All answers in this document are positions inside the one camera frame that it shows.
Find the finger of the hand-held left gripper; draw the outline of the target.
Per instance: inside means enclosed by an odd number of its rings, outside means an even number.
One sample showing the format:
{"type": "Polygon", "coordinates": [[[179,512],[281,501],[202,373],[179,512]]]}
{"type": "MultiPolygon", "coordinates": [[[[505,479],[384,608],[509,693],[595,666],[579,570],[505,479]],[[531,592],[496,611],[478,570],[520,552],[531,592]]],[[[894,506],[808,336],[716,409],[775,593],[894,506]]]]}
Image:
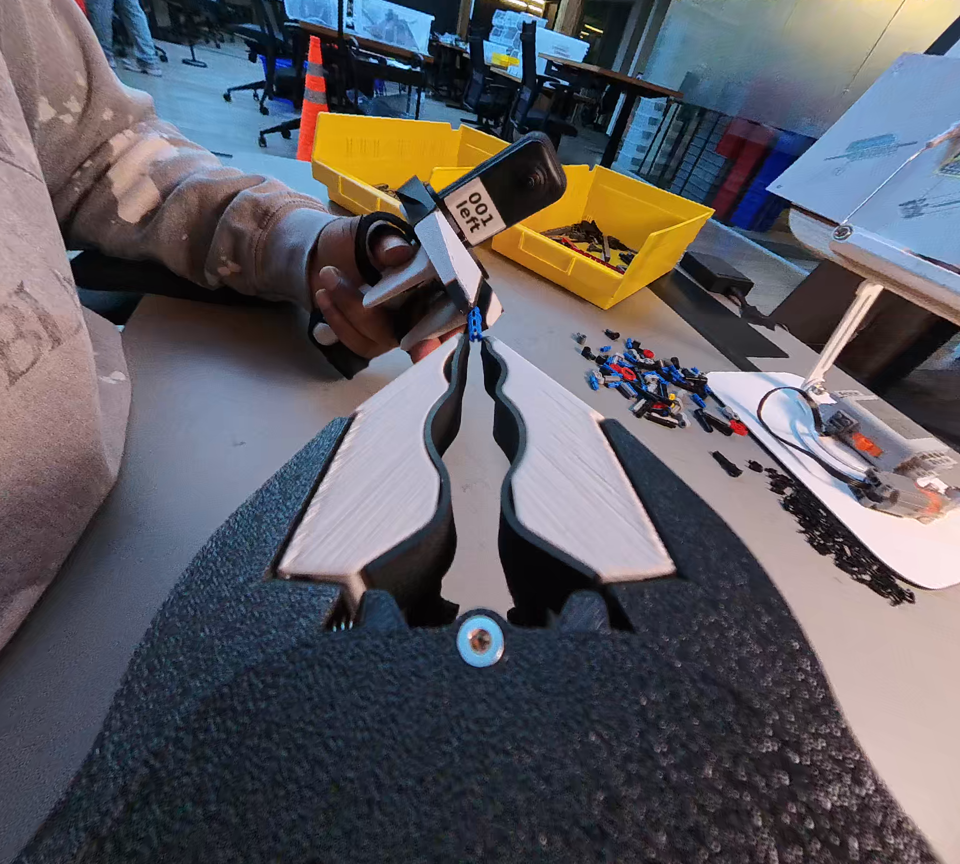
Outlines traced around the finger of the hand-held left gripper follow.
{"type": "Polygon", "coordinates": [[[426,342],[467,330],[467,315],[473,307],[479,307],[484,322],[484,332],[490,329],[502,316],[503,307],[493,289],[481,289],[476,304],[462,311],[448,296],[443,295],[432,303],[425,315],[419,318],[407,332],[407,352],[420,353],[424,348],[428,352],[433,346],[426,342]]]}
{"type": "Polygon", "coordinates": [[[414,262],[422,280],[436,280],[458,307],[476,307],[486,282],[473,254],[445,215],[437,210],[414,226],[418,249],[414,262]]]}

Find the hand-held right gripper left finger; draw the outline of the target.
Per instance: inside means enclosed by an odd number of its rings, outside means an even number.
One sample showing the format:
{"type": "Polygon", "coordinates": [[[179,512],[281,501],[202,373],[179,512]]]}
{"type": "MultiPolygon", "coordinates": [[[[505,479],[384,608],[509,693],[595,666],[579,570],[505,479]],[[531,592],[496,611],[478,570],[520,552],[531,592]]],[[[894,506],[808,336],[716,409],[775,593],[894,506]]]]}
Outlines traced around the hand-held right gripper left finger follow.
{"type": "Polygon", "coordinates": [[[457,534],[443,461],[457,437],[470,341],[455,335],[360,405],[278,554],[282,580],[340,587],[351,611],[389,593],[412,626],[452,623],[457,534]]]}

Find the pile of red black beams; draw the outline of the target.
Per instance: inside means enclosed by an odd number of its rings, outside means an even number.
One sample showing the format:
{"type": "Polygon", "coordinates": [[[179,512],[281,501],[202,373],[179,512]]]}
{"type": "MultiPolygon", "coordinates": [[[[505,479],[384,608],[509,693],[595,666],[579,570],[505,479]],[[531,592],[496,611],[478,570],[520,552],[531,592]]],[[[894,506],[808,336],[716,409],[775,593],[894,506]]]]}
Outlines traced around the pile of red black beams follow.
{"type": "Polygon", "coordinates": [[[607,270],[626,273],[637,252],[618,238],[602,231],[594,220],[546,230],[543,237],[593,260],[607,270]]]}

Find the yellow plastic bin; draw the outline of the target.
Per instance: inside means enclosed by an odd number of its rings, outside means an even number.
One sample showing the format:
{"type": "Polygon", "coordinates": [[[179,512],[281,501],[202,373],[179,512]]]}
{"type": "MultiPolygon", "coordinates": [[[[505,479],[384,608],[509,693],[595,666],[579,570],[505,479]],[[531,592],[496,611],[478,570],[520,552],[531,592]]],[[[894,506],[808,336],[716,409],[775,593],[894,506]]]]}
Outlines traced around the yellow plastic bin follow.
{"type": "Polygon", "coordinates": [[[666,275],[713,215],[693,200],[602,167],[566,165],[563,197],[488,241],[491,250],[607,310],[666,275]],[[625,271],[575,251],[547,231],[594,222],[634,252],[625,271]]]}
{"type": "Polygon", "coordinates": [[[472,126],[320,113],[311,169],[338,207],[399,213],[397,192],[410,179],[441,191],[506,148],[472,126]]]}

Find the instruction booklet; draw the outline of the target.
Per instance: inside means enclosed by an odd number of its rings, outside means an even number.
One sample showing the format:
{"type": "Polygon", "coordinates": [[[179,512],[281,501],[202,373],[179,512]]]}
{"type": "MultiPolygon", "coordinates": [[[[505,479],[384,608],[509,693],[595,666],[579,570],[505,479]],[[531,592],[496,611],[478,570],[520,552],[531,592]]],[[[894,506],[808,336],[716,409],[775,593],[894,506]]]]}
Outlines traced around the instruction booklet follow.
{"type": "Polygon", "coordinates": [[[958,269],[958,122],[958,57],[904,54],[767,189],[958,269]]]}

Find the person's left forearm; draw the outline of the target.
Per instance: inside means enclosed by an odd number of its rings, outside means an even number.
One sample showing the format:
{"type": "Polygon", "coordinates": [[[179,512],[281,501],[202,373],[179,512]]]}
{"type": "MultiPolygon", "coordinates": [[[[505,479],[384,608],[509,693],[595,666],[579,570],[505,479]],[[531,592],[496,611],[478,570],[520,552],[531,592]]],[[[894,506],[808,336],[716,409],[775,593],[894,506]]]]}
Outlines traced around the person's left forearm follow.
{"type": "Polygon", "coordinates": [[[308,263],[333,221],[317,200],[226,167],[159,121],[121,130],[93,150],[54,209],[73,248],[305,308],[308,263]]]}

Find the person's left hand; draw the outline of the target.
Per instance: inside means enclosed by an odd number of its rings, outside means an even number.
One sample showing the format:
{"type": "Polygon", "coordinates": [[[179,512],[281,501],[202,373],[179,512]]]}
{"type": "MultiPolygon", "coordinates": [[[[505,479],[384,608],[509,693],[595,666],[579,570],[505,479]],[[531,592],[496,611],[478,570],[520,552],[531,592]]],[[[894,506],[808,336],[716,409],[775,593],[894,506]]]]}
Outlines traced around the person's left hand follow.
{"type": "MultiPolygon", "coordinates": [[[[308,283],[313,304],[339,342],[366,359],[400,347],[394,331],[393,314],[383,308],[365,308],[362,286],[369,285],[355,261],[355,231],[359,218],[337,218],[318,235],[308,265],[308,283]]],[[[401,235],[380,228],[368,244],[370,258],[378,271],[402,268],[417,251],[401,235]]],[[[434,339],[412,345],[407,353],[417,363],[442,342],[467,330],[465,323],[450,328],[434,339]]]]}

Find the black office chair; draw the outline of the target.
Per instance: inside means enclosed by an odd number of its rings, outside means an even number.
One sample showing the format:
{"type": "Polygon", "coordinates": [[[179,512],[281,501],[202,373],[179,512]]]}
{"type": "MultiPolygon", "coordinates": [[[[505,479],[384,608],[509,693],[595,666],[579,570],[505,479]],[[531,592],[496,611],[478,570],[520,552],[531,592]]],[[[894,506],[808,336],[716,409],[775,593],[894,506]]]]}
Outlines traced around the black office chair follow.
{"type": "Polygon", "coordinates": [[[543,95],[545,80],[537,73],[536,37],[537,26],[525,22],[519,36],[521,53],[521,81],[510,111],[509,127],[511,135],[524,135],[530,132],[545,134],[558,150],[563,137],[576,137],[578,130],[570,121],[558,117],[549,109],[537,105],[543,95]]]}
{"type": "Polygon", "coordinates": [[[268,103],[276,98],[292,104],[294,118],[259,131],[258,146],[265,148],[268,134],[277,133],[289,140],[292,132],[301,127],[306,64],[296,27],[282,25],[275,14],[282,0],[249,0],[249,5],[252,22],[231,25],[230,33],[246,45],[249,62],[263,64],[263,78],[228,87],[222,92],[222,99],[230,103],[235,93],[251,91],[263,116],[269,115],[268,103]]]}

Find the pile of mixed building pieces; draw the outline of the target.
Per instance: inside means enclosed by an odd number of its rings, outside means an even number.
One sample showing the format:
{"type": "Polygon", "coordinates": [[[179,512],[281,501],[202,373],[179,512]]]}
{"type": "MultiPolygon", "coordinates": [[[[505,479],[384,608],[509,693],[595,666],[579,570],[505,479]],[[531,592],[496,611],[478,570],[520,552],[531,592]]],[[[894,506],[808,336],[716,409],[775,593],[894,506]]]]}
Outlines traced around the pile of mixed building pieces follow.
{"type": "Polygon", "coordinates": [[[587,363],[584,384],[619,395],[632,418],[670,430],[694,426],[707,434],[750,436],[750,428],[710,385],[707,375],[677,357],[659,358],[639,339],[605,329],[600,342],[574,331],[570,343],[587,363]]]}

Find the wooden top background table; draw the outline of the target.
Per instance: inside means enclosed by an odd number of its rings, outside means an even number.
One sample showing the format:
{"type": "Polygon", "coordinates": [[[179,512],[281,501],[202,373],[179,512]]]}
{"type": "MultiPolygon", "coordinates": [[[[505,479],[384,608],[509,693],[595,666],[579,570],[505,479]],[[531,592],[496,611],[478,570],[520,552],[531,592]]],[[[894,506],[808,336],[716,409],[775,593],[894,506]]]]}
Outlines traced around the wooden top background table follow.
{"type": "Polygon", "coordinates": [[[596,85],[602,90],[613,90],[614,103],[623,101],[611,121],[611,126],[606,135],[606,148],[599,161],[599,165],[605,169],[613,167],[638,101],[666,100],[668,102],[681,102],[683,100],[682,92],[650,83],[642,78],[631,77],[554,54],[539,52],[537,57],[546,63],[546,76],[548,78],[558,78],[566,82],[569,88],[566,95],[569,98],[577,90],[596,85]]]}
{"type": "Polygon", "coordinates": [[[430,54],[397,47],[371,38],[340,33],[324,25],[294,21],[304,37],[316,37],[323,47],[323,68],[334,112],[365,116],[388,116],[418,120],[422,114],[424,90],[430,86],[434,59],[430,54]],[[361,101],[367,84],[376,81],[406,88],[406,110],[396,112],[385,104],[361,101]]]}

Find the stack of grey storage drawers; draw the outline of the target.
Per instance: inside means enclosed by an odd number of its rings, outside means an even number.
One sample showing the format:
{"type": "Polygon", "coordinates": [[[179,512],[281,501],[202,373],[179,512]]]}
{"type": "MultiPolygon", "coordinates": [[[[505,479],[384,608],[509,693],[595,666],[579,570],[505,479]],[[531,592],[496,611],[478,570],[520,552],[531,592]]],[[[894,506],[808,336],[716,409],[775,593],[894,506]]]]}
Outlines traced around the stack of grey storage drawers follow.
{"type": "Polygon", "coordinates": [[[719,146],[734,119],[702,106],[640,100],[612,168],[669,193],[710,205],[731,164],[719,146]]]}

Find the orange traffic cone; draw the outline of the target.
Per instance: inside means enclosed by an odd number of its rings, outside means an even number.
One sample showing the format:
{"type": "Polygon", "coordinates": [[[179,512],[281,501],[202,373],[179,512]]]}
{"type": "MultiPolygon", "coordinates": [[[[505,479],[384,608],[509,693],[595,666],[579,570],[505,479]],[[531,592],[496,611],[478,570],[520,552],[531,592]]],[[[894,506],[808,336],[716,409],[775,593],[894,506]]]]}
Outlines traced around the orange traffic cone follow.
{"type": "Polygon", "coordinates": [[[318,36],[310,35],[296,152],[296,159],[302,162],[312,160],[319,115],[330,112],[324,66],[322,43],[318,36]]]}

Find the black power adapter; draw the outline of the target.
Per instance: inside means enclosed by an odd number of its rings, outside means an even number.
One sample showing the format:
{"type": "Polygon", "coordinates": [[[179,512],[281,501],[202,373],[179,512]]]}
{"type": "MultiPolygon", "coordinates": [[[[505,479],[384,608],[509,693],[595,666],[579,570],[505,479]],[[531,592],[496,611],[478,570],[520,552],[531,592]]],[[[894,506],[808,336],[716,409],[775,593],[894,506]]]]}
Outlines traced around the black power adapter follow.
{"type": "Polygon", "coordinates": [[[754,288],[754,282],[737,268],[702,251],[687,251],[679,261],[679,268],[712,294],[746,298],[754,288]]]}

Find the red plastic crate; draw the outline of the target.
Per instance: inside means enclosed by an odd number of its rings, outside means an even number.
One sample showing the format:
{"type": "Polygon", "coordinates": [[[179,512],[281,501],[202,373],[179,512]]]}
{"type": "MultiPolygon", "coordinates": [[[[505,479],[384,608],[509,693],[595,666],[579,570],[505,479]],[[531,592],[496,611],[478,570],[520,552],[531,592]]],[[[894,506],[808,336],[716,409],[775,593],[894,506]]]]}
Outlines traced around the red plastic crate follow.
{"type": "Polygon", "coordinates": [[[774,127],[744,118],[730,121],[715,149],[726,161],[712,198],[716,221],[730,222],[743,193],[778,138],[779,131],[774,127]]]}

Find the grey toy motor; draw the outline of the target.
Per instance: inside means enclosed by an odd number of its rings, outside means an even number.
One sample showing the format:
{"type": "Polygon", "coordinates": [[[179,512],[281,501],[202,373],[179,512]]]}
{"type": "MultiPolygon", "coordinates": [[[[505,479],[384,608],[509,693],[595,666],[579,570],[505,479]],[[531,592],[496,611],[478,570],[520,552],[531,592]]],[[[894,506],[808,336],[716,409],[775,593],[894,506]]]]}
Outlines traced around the grey toy motor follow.
{"type": "Polygon", "coordinates": [[[937,477],[913,479],[873,470],[852,488],[862,506],[922,524],[933,523],[959,509],[959,488],[937,477]]]}

